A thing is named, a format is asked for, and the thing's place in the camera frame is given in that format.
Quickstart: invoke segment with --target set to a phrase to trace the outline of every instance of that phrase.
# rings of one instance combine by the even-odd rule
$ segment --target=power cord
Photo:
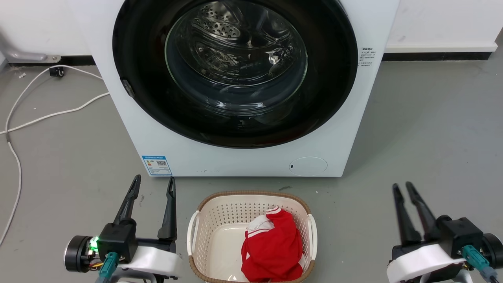
[[[71,66],[67,66],[67,65],[56,65],[56,66],[52,66],[50,68],[54,68],[54,67],[65,67],[65,68],[69,68],[69,69],[73,69],[73,70],[77,70],[79,72],[82,72],[84,74],[88,74],[88,75],[91,75],[93,77],[96,77],[100,80],[103,80],[102,77],[100,76],[97,76],[93,73],[90,73],[90,72],[86,72],[84,70],[81,70],[81,69],[77,69],[75,67],[71,67]],[[104,94],[101,94],[101,95],[98,95],[96,97],[94,97],[93,99],[89,100],[88,102],[86,102],[85,104],[83,104],[82,106],[78,107],[78,108],[75,108],[75,109],[70,109],[70,110],[66,110],[66,111],[61,111],[61,112],[57,112],[57,113],[53,113],[53,114],[50,114],[50,115],[47,115],[47,116],[44,116],[44,117],[40,117],[36,120],[33,120],[31,122],[28,122],[28,123],[25,123],[25,124],[22,124],[20,126],[17,126],[15,128],[12,128],[12,129],[9,129],[9,121],[11,119],[11,116],[12,114],[14,113],[14,110],[19,102],[19,100],[21,99],[21,97],[23,96],[23,94],[28,90],[28,88],[32,85],[32,83],[34,81],[36,81],[42,74],[44,74],[45,72],[49,71],[50,68],[47,68],[45,70],[43,70],[42,72],[40,72],[29,84],[28,86],[25,88],[25,90],[23,90],[23,92],[19,95],[18,99],[16,100],[16,102],[14,103],[14,105],[12,106],[12,109],[9,113],[9,115],[7,116],[7,120],[5,122],[5,131],[2,131],[0,132],[0,134],[6,134],[6,139],[7,139],[7,143],[9,144],[9,148],[11,149],[11,152],[12,154],[14,155],[14,157],[16,158],[16,162],[18,163],[18,171],[19,171],[19,185],[18,185],[18,195],[16,196],[16,202],[14,203],[14,207],[12,209],[12,213],[11,213],[11,216],[9,217],[9,221],[7,222],[7,225],[5,227],[5,230],[4,230],[4,233],[2,235],[2,238],[0,239],[0,247],[2,246],[2,243],[4,242],[4,239],[5,237],[7,236],[7,232],[9,231],[9,228],[11,227],[11,223],[12,223],[12,219],[14,218],[14,214],[16,213],[16,209],[18,208],[18,204],[19,204],[19,198],[21,197],[21,174],[22,174],[22,171],[21,171],[21,162],[19,161],[19,157],[18,155],[16,154],[16,151],[14,150],[14,148],[12,147],[12,142],[11,142],[11,138],[10,138],[10,135],[9,133],[11,131],[15,131],[17,129],[20,129],[20,128],[23,128],[23,127],[26,127],[28,125],[31,125],[31,124],[34,124],[36,122],[39,122],[39,121],[42,121],[44,119],[47,119],[49,117],[53,117],[53,116],[57,116],[57,115],[61,115],[61,114],[65,114],[65,113],[70,113],[70,112],[75,112],[75,111],[79,111],[81,110],[82,108],[88,106],[89,104],[93,103],[95,100],[97,99],[100,99],[104,96],[107,96],[109,95],[110,93],[104,93]]]

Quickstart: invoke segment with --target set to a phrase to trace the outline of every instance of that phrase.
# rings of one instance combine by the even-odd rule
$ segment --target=basket handle
[[[307,227],[309,229],[309,252],[311,253],[311,260],[316,259],[318,252],[318,229],[316,228],[316,221],[313,215],[307,215]]]
[[[194,253],[194,248],[196,246],[196,242],[192,243],[192,240],[196,239],[197,236],[197,228],[199,226],[199,210],[196,210],[189,222],[189,229],[187,231],[187,253],[191,256]]]

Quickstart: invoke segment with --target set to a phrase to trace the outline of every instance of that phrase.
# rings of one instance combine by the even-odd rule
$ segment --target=gray floor
[[[95,67],[83,69],[97,73]],[[0,125],[40,70],[10,69],[0,76]],[[468,217],[503,236],[502,90],[502,48],[489,61],[383,63],[342,178],[179,178],[178,252],[186,261],[189,218],[209,194],[290,186],[284,192],[303,198],[318,224],[316,268],[307,282],[387,282],[391,247],[399,241],[391,184],[404,186],[406,180],[436,215]],[[11,125],[80,106],[104,92],[102,82],[76,71],[63,79],[45,75]],[[74,235],[99,234],[133,176],[146,175],[112,100],[11,135],[23,166],[23,192],[0,248],[2,282],[93,282],[95,274],[64,270],[64,248]],[[18,181],[5,140],[0,157],[3,229]],[[164,178],[142,180],[133,213],[137,236],[156,236],[166,186]],[[182,282],[199,282],[188,262],[183,275]]]

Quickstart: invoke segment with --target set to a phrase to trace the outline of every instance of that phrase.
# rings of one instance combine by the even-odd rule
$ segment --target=red clothing
[[[302,239],[293,216],[276,207],[267,210],[266,217],[257,217],[244,233],[241,271],[250,282],[282,282],[301,277]]]

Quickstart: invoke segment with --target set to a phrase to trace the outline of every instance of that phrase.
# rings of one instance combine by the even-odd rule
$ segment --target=floor stain
[[[293,187],[291,187],[291,186],[284,186],[281,189],[279,189],[279,191],[286,190],[286,189],[291,189],[291,188],[293,188]]]

